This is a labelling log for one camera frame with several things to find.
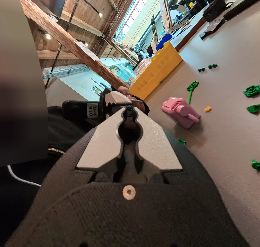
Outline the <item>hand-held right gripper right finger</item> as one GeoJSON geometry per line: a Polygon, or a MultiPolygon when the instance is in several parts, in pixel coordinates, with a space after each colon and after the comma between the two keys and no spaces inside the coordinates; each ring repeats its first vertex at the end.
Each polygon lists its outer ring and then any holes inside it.
{"type": "Polygon", "coordinates": [[[153,175],[183,171],[163,128],[134,107],[132,120],[135,122],[134,166],[137,171],[134,182],[147,183],[153,175]]]}

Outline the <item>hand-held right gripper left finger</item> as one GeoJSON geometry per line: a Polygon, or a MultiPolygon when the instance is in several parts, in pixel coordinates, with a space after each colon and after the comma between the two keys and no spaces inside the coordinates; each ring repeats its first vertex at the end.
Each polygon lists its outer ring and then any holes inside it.
{"type": "Polygon", "coordinates": [[[105,173],[113,181],[124,145],[119,135],[119,126],[125,122],[126,117],[127,108],[122,107],[96,127],[76,165],[79,170],[105,173]]]}

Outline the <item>person's left forearm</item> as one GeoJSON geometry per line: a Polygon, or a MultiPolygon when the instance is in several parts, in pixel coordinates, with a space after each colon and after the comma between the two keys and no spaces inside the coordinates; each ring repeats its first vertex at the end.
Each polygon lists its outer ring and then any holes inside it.
{"type": "Polygon", "coordinates": [[[48,148],[67,151],[95,125],[89,121],[69,121],[63,118],[62,107],[47,107],[48,148]]]}

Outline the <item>person's left hand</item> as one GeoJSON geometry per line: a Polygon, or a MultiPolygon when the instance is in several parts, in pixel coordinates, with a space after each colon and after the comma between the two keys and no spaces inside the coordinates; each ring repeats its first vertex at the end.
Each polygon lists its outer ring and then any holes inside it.
{"type": "Polygon", "coordinates": [[[137,102],[137,101],[132,102],[132,106],[133,106],[133,107],[137,107],[139,110],[141,110],[141,111],[144,112],[146,115],[148,115],[148,113],[149,113],[150,110],[149,110],[149,107],[147,106],[147,104],[146,104],[143,100],[141,100],[139,97],[133,96],[133,95],[130,93],[130,91],[129,91],[128,88],[126,88],[126,87],[124,87],[124,86],[121,86],[121,87],[119,87],[119,88],[117,89],[117,91],[120,92],[121,94],[123,94],[124,96],[126,96],[126,97],[129,98],[129,99],[138,100],[138,102],[137,102]]]}

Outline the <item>clear plastic bags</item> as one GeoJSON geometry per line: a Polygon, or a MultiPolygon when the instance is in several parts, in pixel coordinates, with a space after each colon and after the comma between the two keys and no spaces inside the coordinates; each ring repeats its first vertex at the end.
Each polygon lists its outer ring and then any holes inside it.
{"type": "Polygon", "coordinates": [[[136,78],[133,80],[133,83],[140,77],[140,75],[146,70],[146,68],[152,63],[150,58],[143,58],[138,66],[135,68],[135,76],[136,78]]]}

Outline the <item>yellow storage bin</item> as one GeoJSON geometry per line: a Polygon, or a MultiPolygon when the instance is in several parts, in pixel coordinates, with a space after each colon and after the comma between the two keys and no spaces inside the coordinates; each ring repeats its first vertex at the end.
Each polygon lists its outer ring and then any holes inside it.
{"type": "Polygon", "coordinates": [[[167,41],[130,87],[130,93],[145,100],[182,61],[180,54],[171,42],[167,41]]]}

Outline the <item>pink toy watering can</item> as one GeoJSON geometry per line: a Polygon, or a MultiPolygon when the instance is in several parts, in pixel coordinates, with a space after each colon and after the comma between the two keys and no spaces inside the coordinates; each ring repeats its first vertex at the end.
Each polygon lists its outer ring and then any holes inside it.
{"type": "Polygon", "coordinates": [[[170,97],[163,102],[161,110],[184,129],[189,129],[200,119],[200,114],[182,98],[170,97]]]}

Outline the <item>white paper sign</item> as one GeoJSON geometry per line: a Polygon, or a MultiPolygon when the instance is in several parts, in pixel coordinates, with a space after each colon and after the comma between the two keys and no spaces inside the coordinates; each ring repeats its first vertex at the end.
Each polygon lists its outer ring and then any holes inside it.
{"type": "Polygon", "coordinates": [[[88,49],[88,47],[86,46],[86,44],[84,44],[83,42],[74,42],[76,45],[78,45],[78,47],[85,52],[85,54],[87,54],[92,60],[94,61],[100,61],[100,59],[90,50],[88,49]]]}

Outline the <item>green toy flower stem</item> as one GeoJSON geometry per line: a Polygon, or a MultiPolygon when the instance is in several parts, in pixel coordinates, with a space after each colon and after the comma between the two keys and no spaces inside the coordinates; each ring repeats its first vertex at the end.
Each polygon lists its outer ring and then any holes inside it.
{"type": "Polygon", "coordinates": [[[193,93],[193,90],[199,85],[199,82],[198,81],[194,81],[192,82],[188,87],[187,87],[187,91],[190,92],[190,95],[189,95],[189,99],[188,99],[188,104],[190,104],[191,102],[191,97],[192,97],[192,93],[193,93]]]}

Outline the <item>blue storage bin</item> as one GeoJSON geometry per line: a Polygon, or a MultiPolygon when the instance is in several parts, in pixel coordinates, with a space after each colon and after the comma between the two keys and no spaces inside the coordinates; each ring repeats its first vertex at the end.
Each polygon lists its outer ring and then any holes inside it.
{"type": "Polygon", "coordinates": [[[156,50],[160,50],[164,47],[164,44],[168,41],[170,41],[172,39],[172,34],[171,33],[168,33],[166,34],[162,39],[161,41],[159,42],[159,44],[157,45],[156,47],[156,50]]]}

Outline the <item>wooden beam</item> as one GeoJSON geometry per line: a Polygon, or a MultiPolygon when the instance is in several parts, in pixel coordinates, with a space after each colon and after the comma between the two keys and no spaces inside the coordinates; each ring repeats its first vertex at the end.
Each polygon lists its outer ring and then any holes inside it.
{"type": "Polygon", "coordinates": [[[121,78],[106,67],[100,60],[92,59],[81,47],[76,44],[76,39],[73,38],[60,25],[51,20],[47,14],[42,11],[37,5],[33,5],[29,0],[20,0],[25,16],[33,20],[43,30],[47,31],[54,39],[66,47],[72,54],[79,58],[84,64],[90,67],[96,74],[106,80],[114,88],[120,86],[130,88],[121,78]]]}

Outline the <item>person's black jacket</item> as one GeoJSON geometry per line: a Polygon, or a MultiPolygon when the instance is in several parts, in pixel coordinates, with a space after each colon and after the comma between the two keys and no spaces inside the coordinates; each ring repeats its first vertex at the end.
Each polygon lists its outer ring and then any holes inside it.
{"type": "MultiPolygon", "coordinates": [[[[65,148],[49,146],[47,158],[11,165],[13,173],[23,179],[41,185],[65,148]]],[[[39,190],[38,186],[15,179],[7,166],[0,170],[0,246],[14,233],[26,216],[39,190]]]]}

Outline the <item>wooden stand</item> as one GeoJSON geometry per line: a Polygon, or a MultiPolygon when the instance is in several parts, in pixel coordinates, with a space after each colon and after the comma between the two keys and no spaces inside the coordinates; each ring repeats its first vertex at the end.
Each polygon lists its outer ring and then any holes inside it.
{"type": "Polygon", "coordinates": [[[173,26],[172,20],[171,20],[171,15],[170,15],[170,10],[169,10],[169,6],[168,6],[168,0],[159,0],[159,5],[160,5],[160,12],[161,12],[162,20],[163,20],[164,27],[165,27],[165,35],[189,24],[190,21],[187,19],[187,20],[184,20],[184,21],[178,23],[177,25],[173,26]]]}

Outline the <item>flat black device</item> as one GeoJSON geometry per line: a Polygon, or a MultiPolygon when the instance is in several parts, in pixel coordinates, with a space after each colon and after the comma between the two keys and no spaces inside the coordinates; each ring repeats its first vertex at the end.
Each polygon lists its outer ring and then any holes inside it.
{"type": "Polygon", "coordinates": [[[207,36],[214,34],[225,22],[224,18],[211,21],[208,27],[200,34],[200,39],[204,40],[207,36]]]}

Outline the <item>long black bar device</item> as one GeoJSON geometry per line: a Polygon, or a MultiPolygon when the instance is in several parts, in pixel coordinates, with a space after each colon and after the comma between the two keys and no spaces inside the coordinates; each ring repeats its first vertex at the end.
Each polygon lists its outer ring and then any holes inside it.
{"type": "Polygon", "coordinates": [[[223,18],[228,21],[258,1],[259,0],[236,0],[223,15],[223,18]]]}

